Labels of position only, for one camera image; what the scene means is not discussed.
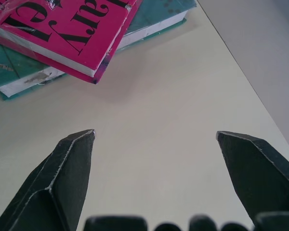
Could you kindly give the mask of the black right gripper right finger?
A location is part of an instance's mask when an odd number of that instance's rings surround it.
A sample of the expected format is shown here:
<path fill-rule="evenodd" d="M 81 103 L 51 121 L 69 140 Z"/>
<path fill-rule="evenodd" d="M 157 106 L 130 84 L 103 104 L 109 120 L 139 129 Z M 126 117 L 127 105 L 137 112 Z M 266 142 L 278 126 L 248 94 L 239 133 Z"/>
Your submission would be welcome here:
<path fill-rule="evenodd" d="M 289 231 L 289 161 L 267 141 L 218 131 L 234 190 L 256 231 Z"/>

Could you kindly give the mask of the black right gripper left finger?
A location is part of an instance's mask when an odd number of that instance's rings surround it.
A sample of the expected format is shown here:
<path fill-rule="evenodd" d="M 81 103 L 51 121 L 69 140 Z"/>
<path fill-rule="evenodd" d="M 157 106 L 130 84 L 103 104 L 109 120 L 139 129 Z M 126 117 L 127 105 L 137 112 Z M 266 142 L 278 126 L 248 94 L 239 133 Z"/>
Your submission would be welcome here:
<path fill-rule="evenodd" d="M 0 216 L 0 231 L 75 231 L 86 198 L 93 129 L 70 134 L 28 175 Z"/>

